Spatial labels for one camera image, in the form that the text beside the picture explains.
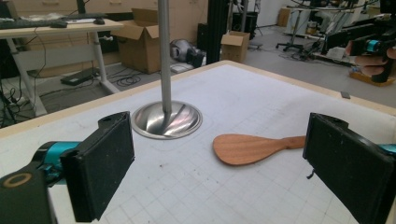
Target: table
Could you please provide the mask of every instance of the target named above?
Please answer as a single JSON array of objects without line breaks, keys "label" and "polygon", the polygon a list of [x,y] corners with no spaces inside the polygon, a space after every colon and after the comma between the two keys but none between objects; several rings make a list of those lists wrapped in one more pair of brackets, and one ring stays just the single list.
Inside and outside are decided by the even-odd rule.
[{"label": "table", "polygon": [[[0,30],[0,39],[6,39],[15,64],[21,74],[21,79],[26,87],[27,96],[37,117],[47,114],[47,110],[35,92],[27,71],[45,67],[61,66],[71,63],[81,63],[96,60],[100,69],[100,82],[108,91],[115,93],[119,90],[106,79],[106,69],[100,48],[98,32],[120,29],[122,24],[105,20],[104,25],[93,23],[68,24],[67,28],[56,29],[49,27],[23,28]],[[44,35],[70,35],[75,33],[92,33],[93,43],[84,46],[72,46],[61,49],[43,49],[18,51],[13,38],[44,36]]]},{"label": "table", "polygon": [[[216,158],[212,141],[223,133],[305,135],[310,112],[343,119],[375,143],[396,140],[395,108],[239,63],[174,76],[172,94],[202,112],[202,126],[174,140],[134,133],[135,161],[97,223],[357,223],[316,175],[306,178],[312,167],[302,149],[232,167]],[[102,117],[158,100],[160,81],[1,129],[0,176],[48,141],[82,141]],[[59,223],[74,223],[66,186],[49,192]]]}]

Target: gray floor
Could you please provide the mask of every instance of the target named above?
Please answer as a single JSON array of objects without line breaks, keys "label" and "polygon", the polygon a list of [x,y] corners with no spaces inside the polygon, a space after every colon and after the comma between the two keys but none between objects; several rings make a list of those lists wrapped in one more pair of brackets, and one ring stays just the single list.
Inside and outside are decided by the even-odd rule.
[{"label": "gray floor", "polygon": [[[396,85],[387,87],[373,86],[348,76],[349,67],[337,62],[329,62],[318,59],[308,59],[302,61],[297,51],[290,49],[284,52],[283,47],[276,49],[277,43],[287,43],[290,41],[289,35],[283,34],[283,28],[266,27],[261,28],[261,32],[256,32],[253,39],[255,43],[262,46],[259,49],[249,49],[245,64],[263,70],[274,72],[286,77],[292,77],[304,82],[315,84],[334,91],[348,92],[352,97],[359,97],[369,101],[377,102],[381,105],[396,107]],[[316,39],[297,37],[295,44],[304,44],[308,48]],[[160,74],[145,75],[132,69],[125,68],[120,64],[113,64],[106,68],[108,79],[113,82],[121,91],[149,83],[160,78]],[[61,84],[60,79],[64,76],[36,79],[34,81],[38,94],[49,113],[59,111],[74,105],[80,105],[91,100],[106,96],[98,81],[87,81],[77,87],[70,87]],[[12,88],[17,90],[18,79],[11,78],[3,80],[5,92]],[[20,108],[16,106],[13,110],[20,110],[17,113],[17,121],[32,118],[33,112],[29,104],[24,104]]]}]

